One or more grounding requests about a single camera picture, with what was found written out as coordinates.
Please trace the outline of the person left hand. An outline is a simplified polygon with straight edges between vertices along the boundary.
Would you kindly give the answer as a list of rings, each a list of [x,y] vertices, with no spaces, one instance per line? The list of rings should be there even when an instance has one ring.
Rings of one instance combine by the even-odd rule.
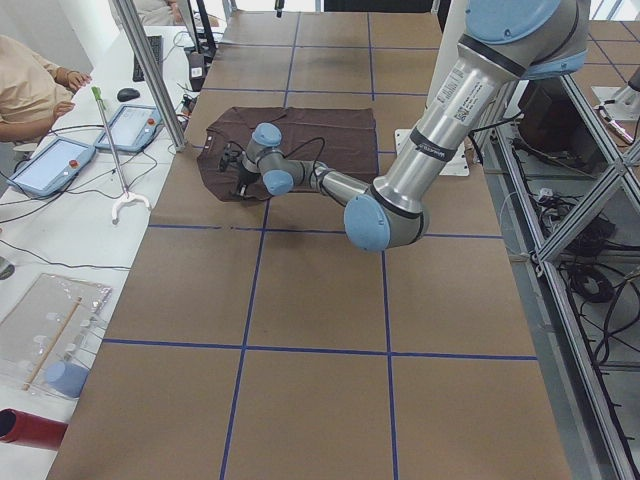
[[[53,121],[56,121],[60,117],[71,112],[75,107],[75,104],[71,101],[61,101],[57,103],[52,110]]]

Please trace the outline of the person right hand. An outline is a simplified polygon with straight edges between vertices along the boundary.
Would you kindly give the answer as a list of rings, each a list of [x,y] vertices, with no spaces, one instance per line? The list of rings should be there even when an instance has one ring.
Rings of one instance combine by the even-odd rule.
[[[67,88],[68,90],[77,92],[82,87],[89,85],[92,78],[87,73],[60,67],[56,71],[55,81],[57,84]]]

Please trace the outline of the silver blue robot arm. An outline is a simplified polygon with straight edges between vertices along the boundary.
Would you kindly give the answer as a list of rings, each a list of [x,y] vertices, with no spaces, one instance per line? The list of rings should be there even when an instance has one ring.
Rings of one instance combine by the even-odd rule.
[[[238,165],[236,194],[263,182],[273,196],[305,186],[344,206],[358,248],[379,252],[416,242],[428,226],[424,194],[505,84],[579,70],[587,56],[587,1],[470,1],[458,57],[397,158],[366,184],[321,162],[286,158],[282,135],[261,123]]]

